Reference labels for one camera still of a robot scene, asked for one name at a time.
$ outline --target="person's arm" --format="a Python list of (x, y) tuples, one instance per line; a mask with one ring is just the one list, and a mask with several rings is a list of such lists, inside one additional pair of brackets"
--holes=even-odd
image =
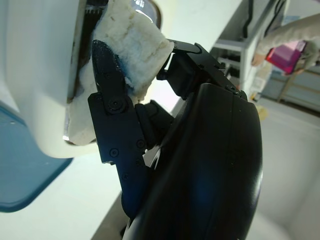
[(320, 14), (309, 16), (279, 27), (262, 39), (255, 52), (266, 55), (272, 48), (294, 41), (320, 38)]

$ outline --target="sponge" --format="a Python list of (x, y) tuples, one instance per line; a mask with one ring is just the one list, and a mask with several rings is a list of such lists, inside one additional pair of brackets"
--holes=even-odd
[[(109, 0), (92, 40), (105, 42), (118, 55), (133, 102), (144, 99), (174, 48), (156, 25), (132, 9), (130, 0)], [(76, 145), (86, 145), (96, 138), (88, 105), (90, 94), (97, 92), (91, 59), (80, 70), (79, 82), (80, 93), (68, 108), (68, 137)]]

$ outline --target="blue plastic lid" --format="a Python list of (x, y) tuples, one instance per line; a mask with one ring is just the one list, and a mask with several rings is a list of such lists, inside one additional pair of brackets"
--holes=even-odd
[(42, 153), (24, 122), (0, 107), (0, 212), (25, 208), (71, 161)]

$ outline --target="sleeve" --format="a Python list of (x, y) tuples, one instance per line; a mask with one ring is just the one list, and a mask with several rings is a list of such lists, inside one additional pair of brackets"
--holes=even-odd
[(294, 41), (320, 38), (320, 14), (309, 16), (279, 27), (262, 39), (255, 52), (266, 55), (272, 48)]
[(319, 57), (319, 49), (313, 42), (309, 42), (309, 48), (308, 48), (308, 57), (305, 59), (304, 62), (304, 69), (308, 69), (312, 67), (312, 65), (317, 61)]

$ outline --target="black bracket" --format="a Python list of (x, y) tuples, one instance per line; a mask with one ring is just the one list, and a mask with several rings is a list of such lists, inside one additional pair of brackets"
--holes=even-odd
[(147, 144), (118, 59), (102, 41), (92, 42), (92, 64), (98, 92), (88, 103), (101, 161), (116, 165), (123, 210), (134, 218), (149, 184)]
[(187, 99), (201, 84), (212, 83), (241, 98), (247, 99), (243, 91), (237, 88), (220, 71), (222, 65), (208, 53), (200, 44), (185, 43), (175, 40), (173, 56), (168, 70), (163, 65), (157, 75), (158, 80), (167, 80), (176, 95)]

